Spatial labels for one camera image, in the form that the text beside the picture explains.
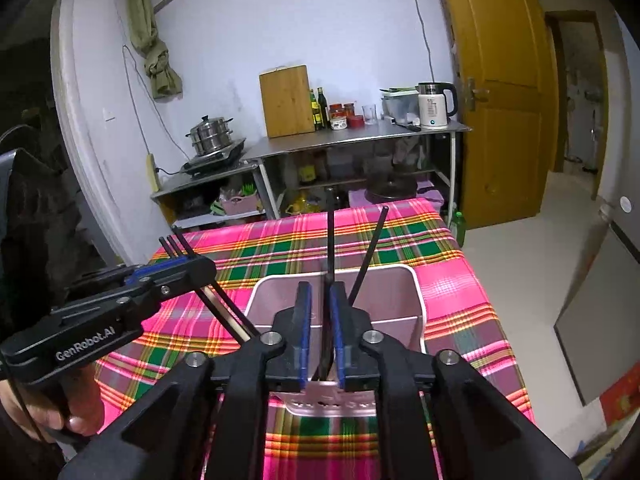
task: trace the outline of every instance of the tiled floor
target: tiled floor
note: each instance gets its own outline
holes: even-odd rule
[[[537,216],[471,230],[464,246],[513,347],[538,426],[553,440],[582,414],[553,325],[597,224],[586,188],[573,175],[550,173]]]

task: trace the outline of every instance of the human hand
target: human hand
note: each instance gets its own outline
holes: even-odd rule
[[[104,405],[100,399],[100,387],[94,379],[93,365],[73,372],[68,381],[65,381],[64,390],[70,413],[66,420],[63,419],[60,410],[42,393],[20,385],[18,388],[29,413],[48,442],[53,442],[54,439],[44,428],[61,430],[66,426],[74,433],[90,436],[97,433],[104,423]],[[38,438],[8,381],[0,381],[0,402],[7,414],[25,433],[31,438]]]

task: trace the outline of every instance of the green curtain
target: green curtain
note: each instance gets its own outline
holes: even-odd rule
[[[169,49],[158,39],[158,26],[151,0],[127,0],[131,43],[145,57],[145,72],[151,79],[155,99],[182,92],[182,80],[169,66]]]

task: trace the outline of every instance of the wooden cutting board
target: wooden cutting board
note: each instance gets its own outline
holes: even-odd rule
[[[283,137],[315,130],[306,65],[260,75],[267,136]]]

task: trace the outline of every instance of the silver screw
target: silver screw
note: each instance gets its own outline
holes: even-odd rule
[[[207,355],[203,352],[190,352],[184,357],[184,362],[192,368],[202,366],[207,361]]]
[[[460,362],[460,355],[453,350],[443,350],[440,352],[440,360],[447,366],[457,365]]]
[[[277,345],[282,341],[282,336],[277,332],[265,332],[260,336],[260,341],[269,346]]]
[[[385,335],[382,332],[379,332],[378,330],[367,330],[364,334],[362,334],[362,338],[367,343],[371,343],[372,345],[375,345],[380,341],[382,341],[385,338]]]

